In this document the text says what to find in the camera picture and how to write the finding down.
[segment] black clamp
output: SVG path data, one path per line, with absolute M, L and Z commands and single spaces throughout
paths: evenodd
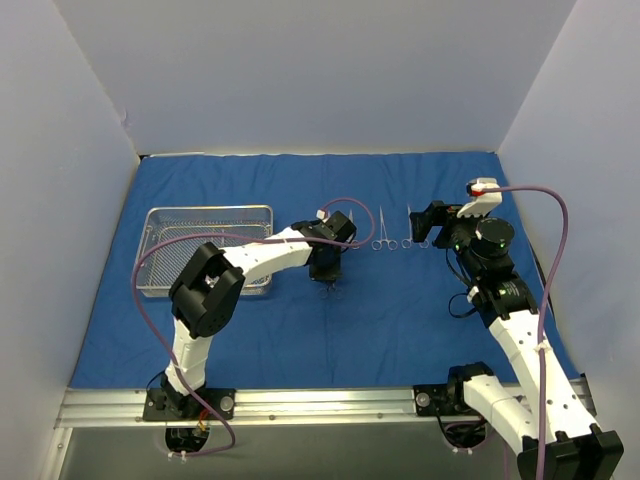
M 491 375 L 493 371 L 483 362 L 452 367 L 446 384 L 415 385 L 413 398 L 419 417 L 472 415 L 464 402 L 464 382 L 478 375 Z
M 170 422 L 197 420 L 202 413 L 202 405 L 191 395 L 182 395 L 169 383 L 163 373 L 161 388 L 151 388 L 147 392 L 142 419 L 145 422 Z M 196 393 L 203 398 L 225 420 L 233 418 L 236 391 L 230 388 L 206 388 L 202 386 Z
M 215 335 L 229 323 L 244 281 L 242 269 L 229 263 L 224 250 L 207 242 L 171 286 L 171 312 L 187 326 L 191 338 Z
M 326 222 L 321 220 L 296 222 L 291 225 L 291 228 L 309 238 L 308 243 L 312 246 L 312 250 L 307 265 L 309 265 L 309 277 L 312 280 L 331 284 L 342 277 L 340 269 L 342 247 L 314 243 L 313 239 L 322 238 L 345 243 L 354 238 L 357 229 L 347 216 L 337 211 Z

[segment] white wall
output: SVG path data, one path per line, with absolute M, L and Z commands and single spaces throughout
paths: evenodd
M 50 1 L 0 1 L 0 111 L 0 471 L 33 479 L 136 158 Z
M 578 0 L 499 150 L 512 183 L 558 189 L 570 237 L 553 301 L 607 428 L 627 450 L 617 479 L 640 471 L 640 3 Z M 560 217 L 519 194 L 543 265 Z
M 496 149 L 575 0 L 56 0 L 140 153 Z

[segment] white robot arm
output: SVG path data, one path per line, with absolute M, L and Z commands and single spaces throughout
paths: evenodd
M 533 480 L 538 448 L 539 351 L 546 360 L 546 480 L 609 479 L 623 453 L 615 431 L 602 432 L 576 397 L 546 335 L 537 342 L 538 307 L 526 283 L 515 271 L 509 246 L 513 227 L 488 217 L 500 204 L 495 179 L 481 178 L 467 185 L 472 201 L 445 205 L 434 201 L 411 213 L 413 240 L 423 242 L 433 226 L 440 226 L 436 248 L 455 252 L 467 287 L 467 299 L 502 347 L 529 400 L 531 412 L 509 395 L 483 363 L 454 367 L 449 372 L 447 402 L 480 413 L 518 456 L 523 480 Z
M 173 353 L 185 383 L 192 390 L 204 387 L 213 337 L 231 319 L 244 284 L 305 265 L 312 280 L 332 283 L 341 276 L 341 247 L 317 240 L 345 243 L 355 233 L 355 225 L 337 211 L 324 220 L 295 223 L 260 243 L 224 250 L 212 243 L 200 246 L 169 290 L 175 325 Z M 189 395 L 173 361 L 161 377 L 161 386 L 175 415 L 197 416 L 201 407 Z
M 304 238 L 300 231 L 291 227 L 285 228 L 282 232 L 269 237 L 269 240 Z M 255 280 L 267 275 L 285 270 L 287 268 L 302 267 L 307 264 L 309 255 L 313 247 L 306 242 L 288 242 L 261 245 L 250 243 L 240 247 L 231 247 L 224 250 L 224 258 L 230 265 L 239 268 L 244 276 L 244 284 L 250 284 Z M 215 281 L 208 280 L 208 286 L 213 289 Z M 175 337 L 173 340 L 173 353 L 178 359 L 180 370 L 189 384 L 197 390 L 205 383 L 205 364 L 209 356 L 211 342 L 214 335 L 196 336 L 191 335 L 188 325 L 184 319 L 174 318 Z M 178 379 L 175 365 L 169 362 L 165 370 L 169 383 L 182 395 L 189 392 Z

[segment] wire mesh basket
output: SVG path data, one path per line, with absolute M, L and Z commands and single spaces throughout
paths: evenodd
M 273 211 L 267 205 L 235 207 L 168 207 L 149 210 L 138 246 L 136 263 L 155 245 L 194 233 L 235 233 L 253 238 L 273 235 Z M 229 238 L 196 238 L 168 245 L 152 254 L 138 274 L 136 287 L 147 297 L 166 297 L 169 288 L 196 249 L 206 242 L 218 248 L 247 242 Z M 262 295 L 271 284 L 266 276 L 245 285 L 242 295 Z

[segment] forceps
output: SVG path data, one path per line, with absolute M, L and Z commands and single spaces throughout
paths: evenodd
M 353 223 L 353 209 L 349 210 L 349 221 L 350 221 L 351 223 Z M 357 249 L 359 249 L 360 247 L 349 247 L 349 248 L 352 248 L 353 250 L 357 250 Z
M 382 213 L 382 206 L 380 207 L 380 240 L 374 240 L 371 242 L 371 248 L 374 250 L 382 250 L 382 244 L 386 243 L 389 250 L 395 250 L 398 248 L 398 242 L 395 240 L 389 240 L 387 235 L 387 227 L 384 225 L 384 214 Z
M 409 238 L 402 239 L 402 241 L 400 242 L 402 244 L 402 248 L 411 248 L 411 244 L 413 243 L 413 240 L 411 240 L 411 218 L 409 217 L 410 214 L 411 214 L 411 207 L 407 203 L 407 219 L 409 219 Z M 418 243 L 418 245 L 420 245 L 420 248 L 429 248 L 429 242 L 426 240 L 424 243 Z

